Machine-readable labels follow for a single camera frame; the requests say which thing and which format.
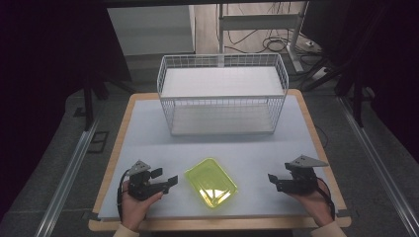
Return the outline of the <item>black stand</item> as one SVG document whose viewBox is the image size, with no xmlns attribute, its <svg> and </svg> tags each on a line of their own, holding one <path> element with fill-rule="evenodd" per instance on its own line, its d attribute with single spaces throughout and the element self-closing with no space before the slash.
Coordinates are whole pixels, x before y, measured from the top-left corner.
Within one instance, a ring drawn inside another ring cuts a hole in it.
<svg viewBox="0 0 419 237">
<path fill-rule="evenodd" d="M 107 100 L 109 98 L 110 93 L 105 85 L 106 82 L 117 86 L 131 95 L 136 93 L 136 91 L 129 85 L 111 78 L 104 72 L 95 72 L 91 75 L 87 75 L 83 78 L 82 82 L 85 106 L 85 131 L 90 130 L 94 123 L 92 94 L 95 94 L 99 100 Z"/>
<path fill-rule="evenodd" d="M 300 85 L 300 90 L 303 92 L 311 91 L 326 82 L 340 77 L 334 92 L 338 97 L 344 97 L 348 94 L 350 89 L 353 89 L 352 99 L 352 115 L 358 126 L 363 127 L 362 121 L 362 102 L 363 102 L 363 87 L 362 77 L 359 75 L 359 67 L 354 59 L 349 59 L 340 66 L 331 69 L 324 76 L 307 85 Z"/>
</svg>

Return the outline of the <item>white cabinet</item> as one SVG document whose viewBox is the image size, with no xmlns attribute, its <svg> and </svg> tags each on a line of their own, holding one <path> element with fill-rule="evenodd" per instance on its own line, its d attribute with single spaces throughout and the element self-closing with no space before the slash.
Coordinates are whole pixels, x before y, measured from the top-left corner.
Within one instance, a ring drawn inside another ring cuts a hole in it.
<svg viewBox="0 0 419 237">
<path fill-rule="evenodd" d="M 196 50 L 192 5 L 109 8 L 108 14 L 124 55 Z"/>
</svg>

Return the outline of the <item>white power strip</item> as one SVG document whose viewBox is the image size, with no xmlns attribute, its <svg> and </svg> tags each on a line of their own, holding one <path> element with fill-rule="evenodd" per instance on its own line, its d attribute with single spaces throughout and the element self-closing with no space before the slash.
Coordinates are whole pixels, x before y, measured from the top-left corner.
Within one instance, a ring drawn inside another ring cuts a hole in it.
<svg viewBox="0 0 419 237">
<path fill-rule="evenodd" d="M 330 71 L 330 69 L 328 67 L 321 67 L 317 72 L 315 72 L 312 75 L 312 79 L 314 81 L 319 80 L 322 77 L 324 77 L 329 71 Z"/>
</svg>

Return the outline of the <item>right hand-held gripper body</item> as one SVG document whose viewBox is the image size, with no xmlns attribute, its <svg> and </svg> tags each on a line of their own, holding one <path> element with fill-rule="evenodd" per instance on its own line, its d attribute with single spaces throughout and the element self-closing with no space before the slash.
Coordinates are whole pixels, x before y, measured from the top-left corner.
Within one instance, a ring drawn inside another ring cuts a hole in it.
<svg viewBox="0 0 419 237">
<path fill-rule="evenodd" d="M 318 188 L 317 175 L 314 172 L 315 167 L 327 167 L 328 163 L 318 159 L 300 155 L 291 162 L 295 169 L 291 172 L 291 180 L 280 180 L 276 184 L 278 192 L 295 195 L 310 195 Z"/>
</svg>

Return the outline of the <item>metal floor rail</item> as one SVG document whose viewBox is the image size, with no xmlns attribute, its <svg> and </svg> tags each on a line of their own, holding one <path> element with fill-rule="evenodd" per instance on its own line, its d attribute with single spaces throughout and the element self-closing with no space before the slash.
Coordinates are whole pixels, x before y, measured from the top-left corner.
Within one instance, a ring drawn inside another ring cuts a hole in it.
<svg viewBox="0 0 419 237">
<path fill-rule="evenodd" d="M 81 167 L 87 149 L 97 129 L 99 121 L 95 119 L 91 125 L 82 132 L 77 145 L 72 153 L 67 167 L 60 179 L 60 182 L 55 190 L 52 199 L 43 215 L 39 227 L 35 233 L 35 237 L 50 237 L 56 225 L 58 217 L 62 212 L 64 204 L 72 189 L 75 178 Z"/>
<path fill-rule="evenodd" d="M 340 104 L 350 127 L 353 129 L 357 139 L 363 147 L 368 160 L 377 174 L 377 178 L 381 182 L 381 185 L 392 202 L 409 236 L 419 237 L 419 218 L 416 216 L 412 206 L 402 193 L 399 186 L 391 177 L 367 132 L 354 119 L 350 103 L 346 98 L 340 97 L 337 98 L 337 101 Z"/>
</svg>

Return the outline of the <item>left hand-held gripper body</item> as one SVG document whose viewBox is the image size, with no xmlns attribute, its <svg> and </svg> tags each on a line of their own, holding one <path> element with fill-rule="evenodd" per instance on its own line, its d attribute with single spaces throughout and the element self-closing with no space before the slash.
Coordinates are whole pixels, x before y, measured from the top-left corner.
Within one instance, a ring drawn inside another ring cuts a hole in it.
<svg viewBox="0 0 419 237">
<path fill-rule="evenodd" d="M 162 183 L 150 183 L 151 167 L 138 160 L 127 172 L 128 194 L 138 200 L 146 200 L 153 195 L 162 192 Z"/>
</svg>

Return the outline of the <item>dark curtain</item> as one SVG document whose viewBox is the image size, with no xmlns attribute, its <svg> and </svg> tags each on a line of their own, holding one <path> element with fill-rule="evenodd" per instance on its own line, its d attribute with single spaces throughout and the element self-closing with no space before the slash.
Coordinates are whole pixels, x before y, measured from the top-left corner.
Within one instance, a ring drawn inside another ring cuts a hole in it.
<svg viewBox="0 0 419 237">
<path fill-rule="evenodd" d="M 0 221 L 85 84 L 130 74 L 103 0 L 0 0 Z"/>
<path fill-rule="evenodd" d="M 302 33 L 354 59 L 378 118 L 419 162 L 419 0 L 310 0 Z"/>
</svg>

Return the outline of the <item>person's right hand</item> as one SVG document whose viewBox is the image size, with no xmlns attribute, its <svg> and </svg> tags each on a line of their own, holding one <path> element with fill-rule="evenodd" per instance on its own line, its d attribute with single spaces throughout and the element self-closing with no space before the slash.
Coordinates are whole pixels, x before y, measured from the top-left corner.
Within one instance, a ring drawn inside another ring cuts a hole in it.
<svg viewBox="0 0 419 237">
<path fill-rule="evenodd" d="M 291 194 L 291 197 L 295 198 L 304 207 L 318 227 L 333 222 L 330 206 L 321 193 L 314 192 L 308 196 Z"/>
</svg>

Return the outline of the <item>person's left hand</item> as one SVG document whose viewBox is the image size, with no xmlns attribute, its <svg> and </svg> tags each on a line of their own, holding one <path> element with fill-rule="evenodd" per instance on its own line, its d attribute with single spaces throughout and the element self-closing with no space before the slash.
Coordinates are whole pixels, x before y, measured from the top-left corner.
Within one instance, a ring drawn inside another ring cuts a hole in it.
<svg viewBox="0 0 419 237">
<path fill-rule="evenodd" d="M 157 193 L 146 200 L 137 200 L 130 196 L 127 190 L 128 181 L 125 181 L 123 182 L 121 224 L 130 231 L 138 233 L 140 224 L 144 220 L 147 211 L 154 203 L 162 199 L 163 194 Z"/>
</svg>

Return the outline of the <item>pale grey table mat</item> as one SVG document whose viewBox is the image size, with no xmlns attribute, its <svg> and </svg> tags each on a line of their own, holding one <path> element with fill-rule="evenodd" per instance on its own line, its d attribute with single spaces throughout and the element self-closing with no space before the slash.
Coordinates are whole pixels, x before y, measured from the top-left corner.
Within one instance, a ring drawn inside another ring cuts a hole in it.
<svg viewBox="0 0 419 237">
<path fill-rule="evenodd" d="M 273 134 L 173 136 L 157 100 L 134 103 L 118 163 L 99 216 L 117 219 L 117 189 L 125 170 L 141 160 L 162 168 L 165 181 L 179 183 L 148 211 L 149 218 L 206 218 L 227 216 L 279 216 L 303 214 L 292 197 L 279 193 L 270 174 L 289 179 L 285 168 L 299 155 L 318 158 L 295 96 L 286 98 Z M 217 161 L 237 186 L 237 193 L 220 206 L 210 208 L 185 178 L 185 172 L 206 158 Z"/>
</svg>

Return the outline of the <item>white metal stand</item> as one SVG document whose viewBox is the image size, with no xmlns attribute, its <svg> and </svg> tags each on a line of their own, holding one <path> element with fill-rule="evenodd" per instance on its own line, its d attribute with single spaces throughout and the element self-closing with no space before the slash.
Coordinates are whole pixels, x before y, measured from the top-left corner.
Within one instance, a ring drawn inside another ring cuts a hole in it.
<svg viewBox="0 0 419 237">
<path fill-rule="evenodd" d="M 218 52 L 224 53 L 225 31 L 250 31 L 250 30 L 292 30 L 293 36 L 286 44 L 287 53 L 296 73 L 303 71 L 302 65 L 296 55 L 296 42 L 302 27 L 307 1 L 303 1 L 296 14 L 270 14 L 270 15 L 225 15 L 222 4 L 217 4 L 218 11 Z"/>
</svg>

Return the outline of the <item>yellow-green plastic tray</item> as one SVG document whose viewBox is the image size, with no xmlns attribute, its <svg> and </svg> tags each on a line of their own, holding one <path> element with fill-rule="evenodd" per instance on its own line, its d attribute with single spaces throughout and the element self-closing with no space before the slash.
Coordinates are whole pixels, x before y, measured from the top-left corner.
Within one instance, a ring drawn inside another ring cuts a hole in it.
<svg viewBox="0 0 419 237">
<path fill-rule="evenodd" d="M 185 172 L 185 178 L 209 208 L 217 208 L 238 191 L 236 184 L 213 158 L 206 158 Z"/>
</svg>

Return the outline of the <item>black floor plate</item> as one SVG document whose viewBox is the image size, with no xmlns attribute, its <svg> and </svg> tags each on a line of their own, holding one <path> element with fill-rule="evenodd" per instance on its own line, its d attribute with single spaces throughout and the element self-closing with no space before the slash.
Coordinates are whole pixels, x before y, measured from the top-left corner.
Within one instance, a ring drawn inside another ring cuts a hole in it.
<svg viewBox="0 0 419 237">
<path fill-rule="evenodd" d="M 109 133 L 107 131 L 96 131 L 92 137 L 87 152 L 93 154 L 103 153 L 107 144 Z"/>
</svg>

